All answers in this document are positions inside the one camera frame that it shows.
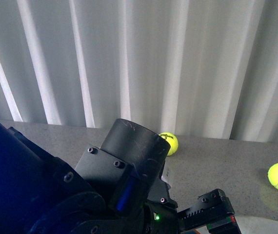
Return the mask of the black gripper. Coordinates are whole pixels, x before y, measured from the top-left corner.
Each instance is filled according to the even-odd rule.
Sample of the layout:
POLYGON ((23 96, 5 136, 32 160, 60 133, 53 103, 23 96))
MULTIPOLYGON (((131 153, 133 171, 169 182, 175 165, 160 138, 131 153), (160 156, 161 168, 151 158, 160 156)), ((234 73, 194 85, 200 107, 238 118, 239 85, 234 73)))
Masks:
POLYGON ((210 234, 238 233, 234 208, 223 190, 214 189, 199 196, 192 207, 180 212, 168 202, 145 203, 145 234, 185 234, 203 226, 210 234))

